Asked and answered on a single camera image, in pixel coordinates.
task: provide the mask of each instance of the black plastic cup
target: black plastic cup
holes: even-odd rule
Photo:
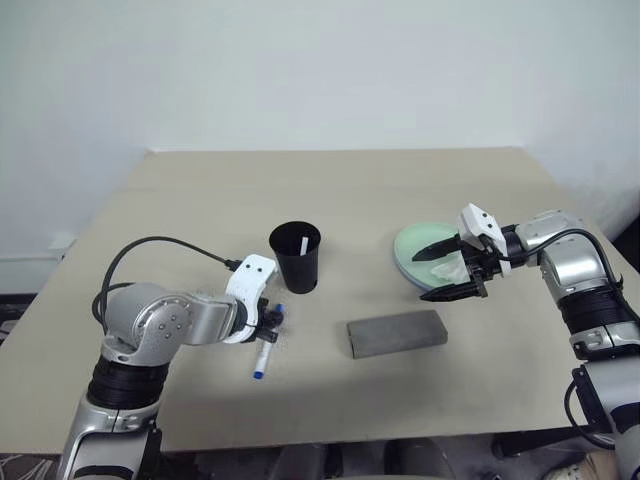
[[[302,239],[307,237],[307,252],[300,255]],[[280,274],[293,293],[309,293],[318,284],[318,247],[320,231],[307,222],[288,222],[269,236],[269,245],[276,253]]]

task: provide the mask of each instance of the floor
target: floor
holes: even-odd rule
[[[542,476],[559,465],[580,460],[585,451],[589,451],[588,444],[580,439],[561,442],[531,452],[523,453],[519,457],[498,459],[491,453],[491,435],[464,435],[457,437],[436,437],[433,440],[440,447],[456,480],[539,480]],[[386,442],[349,443],[340,446],[342,453],[342,476],[373,475],[384,473],[384,450]],[[236,449],[200,453],[195,457],[195,463],[200,472],[200,479],[210,480],[316,480],[323,478],[316,476],[324,468],[323,455],[317,454],[318,445],[301,445],[287,457],[285,449]],[[283,459],[289,465],[283,467]],[[25,473],[38,465],[42,459],[23,456],[6,463],[4,477],[6,480],[18,480]],[[413,471],[405,473],[432,473],[430,465],[420,463],[413,466]],[[35,473],[31,477],[22,478],[49,480],[55,478],[56,465],[51,465],[45,476],[38,477]],[[296,473],[290,477],[287,473]],[[173,478],[185,480],[179,472]]]

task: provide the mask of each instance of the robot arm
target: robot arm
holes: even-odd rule
[[[281,314],[267,314],[261,294],[275,262],[248,256],[225,295],[169,292],[136,283],[114,295],[93,378],[82,396],[58,479],[153,478],[160,452],[156,426],[169,363],[181,345],[275,342]]]
[[[469,281],[420,298],[486,297],[484,282],[495,274],[539,266],[571,333],[573,352],[586,360],[572,372],[585,417],[596,431],[613,433],[621,478],[635,480],[640,474],[640,319],[622,297],[622,284],[597,239],[583,227],[580,219],[557,210],[500,228],[491,215],[469,204],[457,235],[413,257],[428,261],[459,251]]]

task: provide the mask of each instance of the tabletop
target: tabletop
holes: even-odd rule
[[[99,356],[90,303],[126,243],[160,234],[226,258],[273,256],[269,233],[296,219],[322,233],[317,288],[268,287],[287,315],[261,381],[252,378],[260,345],[181,348],[158,419],[164,450],[568,425],[562,398],[578,361],[538,269],[494,278],[485,299],[429,304],[394,265],[400,229],[454,223],[468,202],[502,225],[555,208],[588,213],[516,148],[148,154],[0,348],[0,452],[62,450]],[[638,274],[585,220],[638,309]],[[148,244],[125,257],[114,282],[223,293],[229,276],[206,257]],[[347,322],[426,309],[440,314],[446,345],[352,359]]]

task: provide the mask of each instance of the gray block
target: gray block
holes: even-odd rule
[[[447,329],[435,310],[367,318],[347,324],[353,358],[447,343]]]

